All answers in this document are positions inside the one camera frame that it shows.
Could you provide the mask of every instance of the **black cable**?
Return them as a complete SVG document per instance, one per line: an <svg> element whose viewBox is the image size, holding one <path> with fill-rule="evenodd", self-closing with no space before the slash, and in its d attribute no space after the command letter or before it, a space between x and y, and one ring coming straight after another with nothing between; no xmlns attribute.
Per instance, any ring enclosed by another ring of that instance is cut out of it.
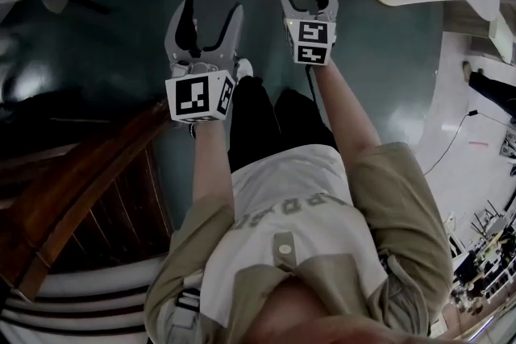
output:
<svg viewBox="0 0 516 344"><path fill-rule="evenodd" d="M311 69L312 69L311 64L308 64L307 66L305 66L306 77L308 78L308 85L310 87L310 92L312 93L312 99L314 100L314 104L315 104L315 107L317 108L317 111L320 112L319 107L317 105L317 101L315 100L314 82L312 81L312 76L310 75Z"/></svg>
<svg viewBox="0 0 516 344"><path fill-rule="evenodd" d="M443 160L444 156L447 154L447 152L450 150L450 148L452 147L452 144L455 142L455 139L457 137L457 135L459 134L460 132L460 127L462 126L462 124L464 123L464 120L468 117L468 116L475 116L475 115L482 115L483 117L487 118L487 119L491 119L492 121L495 121L495 122L498 122L500 123L501 125L507 127L507 128L510 128L512 129L513 131L516 131L516 129L514 129L512 126L509 126L509 125L506 125L505 123L499 121L498 119L495 119L495 118L491 118L490 116L487 116L486 114L482 114L481 112L479 112L478 110L471 110L469 111L463 118L462 118L462 121L460 121L460 124L459 124L459 127L457 128L457 132L455 133L455 135L453 136L453 139L451 140L450 144L448 145L448 147L446 148L446 151L444 151L444 153L441 155L441 157L437 160L437 162L432 166L432 168L430 168L427 172L425 172L425 176L428 175L430 172L432 172L432 170L437 166L437 164L439 162L441 162L441 160Z"/></svg>
<svg viewBox="0 0 516 344"><path fill-rule="evenodd" d="M452 144L455 142L455 139L457 137L457 135L459 134L459 131L460 131L460 128L462 127L462 124L464 123L464 120L470 116L469 114L466 114L463 118L462 118L462 121L460 121L460 124L459 124L459 127L457 128L457 132L455 133L455 135L453 136L453 139L451 140L450 144L448 145L448 147L446 148L446 151L444 151L444 153L441 155L441 157L437 160L437 162L435 164L432 165L432 168L430 168L427 172L425 172L425 176L427 176L430 172L432 172L434 170L434 168L437 166L437 164L439 162L441 162L441 160L444 158L444 156L447 154L447 152L450 150L450 148L452 147Z"/></svg>

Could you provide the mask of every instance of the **dark green floor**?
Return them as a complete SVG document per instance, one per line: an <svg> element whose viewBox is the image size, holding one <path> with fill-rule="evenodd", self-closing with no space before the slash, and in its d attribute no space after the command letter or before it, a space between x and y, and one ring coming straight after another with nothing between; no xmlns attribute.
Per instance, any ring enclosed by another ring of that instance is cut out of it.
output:
<svg viewBox="0 0 516 344"><path fill-rule="evenodd" d="M92 106L116 111L164 93L169 77L164 35L181 0L94 1L112 12L68 5L53 15L38 0L11 11L3 33L16 34L23 46L11 62L15 81L6 96L79 87ZM289 55L278 0L194 1L200 44L215 42L227 12L241 2L239 54L264 78L271 98L287 86L308 93L304 68ZM300 0L299 6L310 1ZM441 5L389 8L376 0L339 1L335 62L385 142L417 142L439 66ZM186 129L166 131L156 142L161 184L176 225L189 206L193 149Z"/></svg>

